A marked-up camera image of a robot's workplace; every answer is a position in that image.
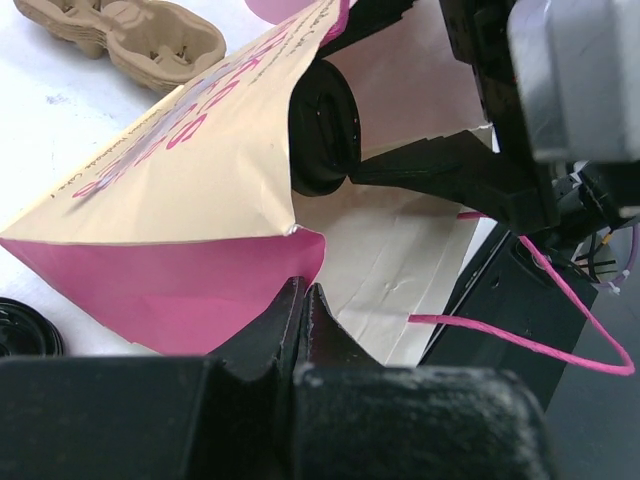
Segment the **pink paper gift bag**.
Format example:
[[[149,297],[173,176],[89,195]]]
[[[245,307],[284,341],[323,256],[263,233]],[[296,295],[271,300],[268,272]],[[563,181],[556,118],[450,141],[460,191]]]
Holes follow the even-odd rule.
[[[341,1],[314,1],[177,86],[1,230],[2,247],[128,343],[205,354],[294,277],[318,283],[377,362],[415,366],[479,216],[446,199],[355,184],[291,187],[288,112],[315,60],[358,108],[362,162],[468,130],[494,152],[470,65],[441,1],[325,58]]]

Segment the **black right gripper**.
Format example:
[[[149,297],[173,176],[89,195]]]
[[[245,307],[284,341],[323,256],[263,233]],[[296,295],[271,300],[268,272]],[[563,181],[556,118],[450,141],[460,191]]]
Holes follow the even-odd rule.
[[[339,16],[322,40],[325,58],[376,34],[414,5],[413,0],[340,2]],[[397,187],[476,210],[516,233],[559,223],[550,169],[532,156],[511,60],[507,21],[513,1],[440,2],[454,57],[471,66],[480,104],[498,141],[494,152],[465,130],[421,139],[374,156],[353,172],[359,185]]]

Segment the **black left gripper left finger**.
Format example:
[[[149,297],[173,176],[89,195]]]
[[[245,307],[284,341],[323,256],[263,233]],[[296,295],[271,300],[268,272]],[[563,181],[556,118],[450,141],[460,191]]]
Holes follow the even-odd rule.
[[[286,446],[306,283],[204,356],[1,356],[5,479],[262,479]]]

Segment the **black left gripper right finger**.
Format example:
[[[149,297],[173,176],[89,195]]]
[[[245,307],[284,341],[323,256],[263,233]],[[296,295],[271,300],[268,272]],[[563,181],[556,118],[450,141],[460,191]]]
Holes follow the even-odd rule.
[[[305,298],[293,374],[297,479],[551,479],[542,410],[514,375],[384,367]]]

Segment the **black plastic cup lid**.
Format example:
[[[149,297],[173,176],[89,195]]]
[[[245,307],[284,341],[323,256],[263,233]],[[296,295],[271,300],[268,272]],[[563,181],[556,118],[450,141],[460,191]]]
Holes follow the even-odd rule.
[[[291,187],[307,197],[335,192],[362,158],[361,124],[352,91],[326,60],[297,82],[288,112]]]

